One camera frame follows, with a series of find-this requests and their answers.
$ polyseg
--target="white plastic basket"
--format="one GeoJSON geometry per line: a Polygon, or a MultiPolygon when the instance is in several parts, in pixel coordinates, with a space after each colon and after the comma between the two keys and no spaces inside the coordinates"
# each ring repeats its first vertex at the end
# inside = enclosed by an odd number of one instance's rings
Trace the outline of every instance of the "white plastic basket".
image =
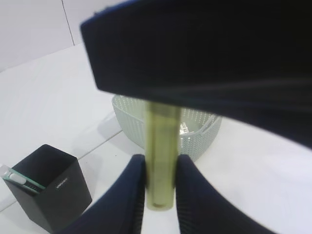
{"type": "MultiPolygon", "coordinates": [[[[118,122],[125,135],[141,148],[145,146],[144,101],[115,95],[112,100],[118,122]]],[[[215,114],[182,108],[181,123],[190,128],[180,135],[179,153],[197,160],[215,139],[222,117],[215,114]]]]}

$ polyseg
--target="black container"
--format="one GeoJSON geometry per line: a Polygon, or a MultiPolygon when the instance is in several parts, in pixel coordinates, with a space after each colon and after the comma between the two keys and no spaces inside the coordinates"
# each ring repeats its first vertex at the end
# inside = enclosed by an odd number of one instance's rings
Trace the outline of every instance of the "black container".
{"type": "Polygon", "coordinates": [[[46,187],[38,195],[5,180],[27,216],[49,233],[62,230],[91,203],[91,195],[76,157],[42,145],[13,167],[46,187]]]}

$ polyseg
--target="white surface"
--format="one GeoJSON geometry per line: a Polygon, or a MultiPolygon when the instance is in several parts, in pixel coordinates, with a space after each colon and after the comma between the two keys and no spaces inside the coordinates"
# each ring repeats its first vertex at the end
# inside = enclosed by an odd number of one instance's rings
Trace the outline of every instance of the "white surface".
{"type": "Polygon", "coordinates": [[[264,226],[281,234],[311,233],[311,150],[224,119],[196,165],[221,194],[264,226]]]}
{"type": "Polygon", "coordinates": [[[0,32],[0,72],[73,45],[61,0],[1,0],[0,32]]]}
{"type": "MultiPolygon", "coordinates": [[[[143,150],[123,133],[79,162],[94,202],[107,191],[135,153],[143,150]]],[[[281,234],[310,234],[312,153],[265,131],[224,119],[219,135],[196,162],[199,170],[230,202],[281,234]]],[[[6,234],[45,234],[18,203],[0,213],[6,234]]],[[[143,234],[179,234],[175,208],[144,211],[143,234]]]]}
{"type": "Polygon", "coordinates": [[[75,45],[82,42],[80,24],[92,17],[95,12],[108,6],[116,5],[124,0],[63,0],[69,26],[75,45]]]}
{"type": "MultiPolygon", "coordinates": [[[[82,45],[0,73],[0,162],[50,144],[82,157],[120,132],[113,95],[96,89],[82,45]]],[[[14,201],[0,180],[0,210],[14,201]]]]}

